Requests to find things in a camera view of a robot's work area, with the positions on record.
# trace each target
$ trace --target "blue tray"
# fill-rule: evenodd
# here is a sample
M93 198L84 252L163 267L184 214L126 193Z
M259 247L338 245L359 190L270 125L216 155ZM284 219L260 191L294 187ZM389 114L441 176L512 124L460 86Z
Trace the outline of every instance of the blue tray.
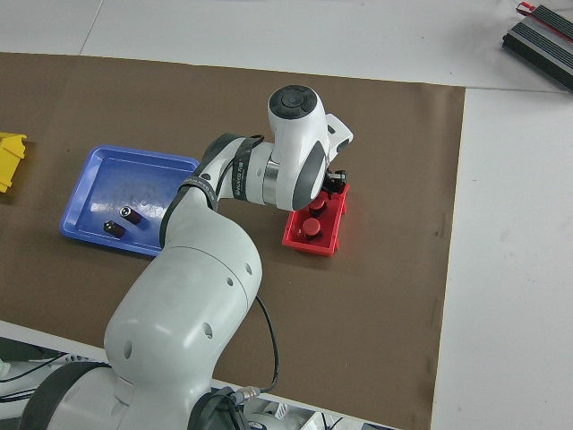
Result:
M67 237L135 253L157 255L159 226L179 185L197 168L196 159L102 145L83 167L60 223ZM143 219L133 225L119 215L130 206ZM125 228L116 238L103 230L112 220Z

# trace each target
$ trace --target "white robotic arm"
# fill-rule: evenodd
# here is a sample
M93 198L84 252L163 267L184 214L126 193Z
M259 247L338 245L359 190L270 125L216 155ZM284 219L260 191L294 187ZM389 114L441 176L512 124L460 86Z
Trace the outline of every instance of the white robotic arm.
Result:
M107 326L109 365L72 364L51 374L24 410L21 430L248 428L240 415L226 418L228 426L202 418L215 408L207 395L215 364L261 283L254 243L217 214L218 200L302 209L353 137L306 87L276 91L269 120L274 144L224 134L209 146L163 218L163 251Z

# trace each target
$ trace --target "yellow plastic bin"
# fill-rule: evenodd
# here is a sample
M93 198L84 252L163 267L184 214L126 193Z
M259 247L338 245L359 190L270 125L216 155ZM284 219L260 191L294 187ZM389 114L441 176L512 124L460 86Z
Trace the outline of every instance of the yellow plastic bin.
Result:
M25 134L0 132L0 192L5 193L12 186L12 176L20 160L24 158L26 147L21 142Z

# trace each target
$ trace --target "white tabletop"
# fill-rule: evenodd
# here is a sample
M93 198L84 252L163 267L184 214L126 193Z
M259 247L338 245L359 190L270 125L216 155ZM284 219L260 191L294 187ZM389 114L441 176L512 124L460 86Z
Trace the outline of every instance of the white tabletop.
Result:
M573 96L501 50L517 3L0 0L0 51L466 86L432 428L573 428Z

